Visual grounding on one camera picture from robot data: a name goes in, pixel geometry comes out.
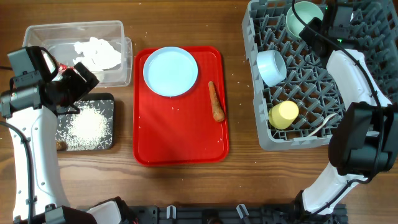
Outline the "grey dishwasher rack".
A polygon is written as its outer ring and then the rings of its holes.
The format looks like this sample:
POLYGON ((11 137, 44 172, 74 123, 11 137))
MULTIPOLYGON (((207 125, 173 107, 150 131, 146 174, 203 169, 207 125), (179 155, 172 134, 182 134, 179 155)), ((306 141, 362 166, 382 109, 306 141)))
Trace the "grey dishwasher rack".
MULTIPOLYGON (((352 1, 354 12, 350 39, 364 50, 366 65, 383 94, 397 103, 397 3, 352 1)), ((260 146, 267 151, 303 149, 329 143, 341 121, 345 106, 333 78, 306 43, 292 37, 285 26, 290 1, 251 1, 242 31, 246 57, 254 85, 254 112, 260 146), (269 87, 262 80, 257 55, 277 50, 282 55, 287 77, 269 87), (269 123, 269 110, 290 100, 297 104, 296 120, 284 130, 269 123), (336 113, 322 129, 321 137, 308 137, 329 114, 336 113)))

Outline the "brown food lump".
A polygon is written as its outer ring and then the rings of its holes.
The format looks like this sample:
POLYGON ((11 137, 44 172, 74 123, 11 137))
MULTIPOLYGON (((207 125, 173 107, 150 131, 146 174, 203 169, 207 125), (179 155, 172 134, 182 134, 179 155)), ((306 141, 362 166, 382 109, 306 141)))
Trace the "brown food lump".
POLYGON ((68 146, 65 141, 56 141, 56 150, 57 151, 66 151, 67 148, 68 148, 68 146))

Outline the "green bowl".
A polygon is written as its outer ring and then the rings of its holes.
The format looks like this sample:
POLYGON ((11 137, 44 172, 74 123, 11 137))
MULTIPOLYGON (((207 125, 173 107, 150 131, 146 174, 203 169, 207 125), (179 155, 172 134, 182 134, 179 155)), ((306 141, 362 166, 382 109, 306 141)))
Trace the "green bowl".
MULTIPOLYGON (((314 17, 323 20, 323 11, 314 3, 308 1, 297 2, 293 5, 299 18, 308 24, 314 17)), ((304 29, 304 25, 295 16, 292 7, 286 13, 287 32, 297 39, 301 39, 299 34, 304 29)))

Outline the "large light blue plate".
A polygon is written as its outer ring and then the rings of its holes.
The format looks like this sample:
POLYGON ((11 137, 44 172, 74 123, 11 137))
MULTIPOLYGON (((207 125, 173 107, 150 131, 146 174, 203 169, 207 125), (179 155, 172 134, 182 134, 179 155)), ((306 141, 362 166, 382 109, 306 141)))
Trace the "large light blue plate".
POLYGON ((193 55, 180 47, 163 47, 149 55, 143 77, 147 87, 160 96, 175 97, 188 92, 198 78, 193 55))

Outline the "yellow cup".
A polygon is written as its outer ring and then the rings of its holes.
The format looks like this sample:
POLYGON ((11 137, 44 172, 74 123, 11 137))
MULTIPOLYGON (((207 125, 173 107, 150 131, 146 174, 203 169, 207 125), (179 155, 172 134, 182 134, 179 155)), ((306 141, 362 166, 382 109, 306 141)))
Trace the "yellow cup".
POLYGON ((299 108, 293 101, 283 101, 269 111, 269 122, 276 129, 288 128, 299 115, 299 108))

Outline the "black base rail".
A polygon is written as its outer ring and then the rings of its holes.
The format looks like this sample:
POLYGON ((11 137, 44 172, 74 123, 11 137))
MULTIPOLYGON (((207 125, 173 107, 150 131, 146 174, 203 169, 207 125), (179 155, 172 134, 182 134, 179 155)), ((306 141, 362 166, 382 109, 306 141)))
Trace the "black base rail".
POLYGON ((168 207, 133 206, 139 223, 157 224, 206 224, 206 223, 293 223, 287 204, 248 207, 240 204, 235 207, 168 207))

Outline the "orange carrot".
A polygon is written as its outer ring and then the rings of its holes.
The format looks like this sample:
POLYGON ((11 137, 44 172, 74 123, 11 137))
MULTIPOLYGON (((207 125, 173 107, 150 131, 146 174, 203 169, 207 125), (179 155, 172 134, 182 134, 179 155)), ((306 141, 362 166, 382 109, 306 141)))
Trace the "orange carrot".
POLYGON ((209 89, 209 94, 210 94, 213 119, 217 122, 222 122, 225 119, 225 115, 221 108, 221 105, 220 105, 220 102, 219 102, 219 99, 218 99, 218 96, 216 93, 215 85, 212 81, 208 82, 208 89, 209 89))

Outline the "light blue bowl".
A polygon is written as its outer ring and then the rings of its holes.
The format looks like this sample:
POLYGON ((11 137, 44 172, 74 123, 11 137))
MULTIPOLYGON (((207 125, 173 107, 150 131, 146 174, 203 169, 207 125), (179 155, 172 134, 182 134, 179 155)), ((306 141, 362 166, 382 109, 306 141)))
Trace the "light blue bowl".
POLYGON ((287 77, 285 61, 277 50, 259 52, 257 66, 262 80, 269 87, 276 86, 287 77))

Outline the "red snack wrapper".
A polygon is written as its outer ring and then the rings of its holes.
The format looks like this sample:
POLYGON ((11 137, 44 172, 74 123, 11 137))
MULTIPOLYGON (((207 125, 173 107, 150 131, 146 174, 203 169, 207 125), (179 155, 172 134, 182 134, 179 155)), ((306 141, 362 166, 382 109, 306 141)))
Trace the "red snack wrapper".
POLYGON ((71 66, 68 66, 68 65, 65 65, 65 64, 60 63, 60 64, 59 64, 59 68, 58 68, 58 74, 59 74, 59 75, 62 75, 62 74, 64 74, 66 71, 69 71, 69 70, 74 71, 74 68, 71 67, 71 66))

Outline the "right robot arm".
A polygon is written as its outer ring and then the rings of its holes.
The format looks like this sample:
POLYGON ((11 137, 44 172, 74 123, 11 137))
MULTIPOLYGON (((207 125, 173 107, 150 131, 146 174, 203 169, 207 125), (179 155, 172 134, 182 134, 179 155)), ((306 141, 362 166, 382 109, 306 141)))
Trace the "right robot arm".
POLYGON ((291 220, 327 217, 355 186, 370 183, 389 171, 397 157, 397 107, 384 96, 366 66, 363 48, 350 39, 353 6, 328 3, 322 19, 305 22, 300 38, 315 52, 333 77, 345 104, 345 114, 328 145, 329 163, 318 179, 296 196, 291 220))

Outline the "white napkin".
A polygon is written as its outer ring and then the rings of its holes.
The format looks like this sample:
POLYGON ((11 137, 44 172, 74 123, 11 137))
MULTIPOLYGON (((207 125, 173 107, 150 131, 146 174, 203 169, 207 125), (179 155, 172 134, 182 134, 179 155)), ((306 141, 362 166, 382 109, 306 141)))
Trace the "white napkin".
POLYGON ((78 54, 73 63, 81 62, 91 72, 102 72, 121 64, 121 52, 104 39, 90 37, 89 41, 75 42, 73 46, 78 54))

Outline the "red serving tray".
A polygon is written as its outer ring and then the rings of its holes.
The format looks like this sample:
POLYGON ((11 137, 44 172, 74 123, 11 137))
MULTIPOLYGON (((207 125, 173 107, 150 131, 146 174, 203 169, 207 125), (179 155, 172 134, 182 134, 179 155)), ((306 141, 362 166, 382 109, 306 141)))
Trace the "red serving tray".
POLYGON ((144 64, 155 49, 141 50, 134 59, 133 147, 143 166, 170 166, 222 161, 229 152, 228 122, 213 118, 208 83, 213 82, 226 111, 223 61, 212 46, 191 46, 198 79, 187 93, 160 96, 145 84, 144 64))

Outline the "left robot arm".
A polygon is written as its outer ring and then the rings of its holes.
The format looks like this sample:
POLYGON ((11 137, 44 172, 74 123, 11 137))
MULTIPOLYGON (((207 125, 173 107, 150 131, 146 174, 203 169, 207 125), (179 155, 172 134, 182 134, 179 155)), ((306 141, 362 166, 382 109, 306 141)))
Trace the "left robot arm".
POLYGON ((71 208, 63 189, 55 135, 57 117, 70 113, 98 79, 82 63, 63 72, 49 51, 23 47, 8 55, 14 77, 1 93, 1 125, 9 129, 16 166, 14 223, 124 223, 120 198, 87 211, 71 208))

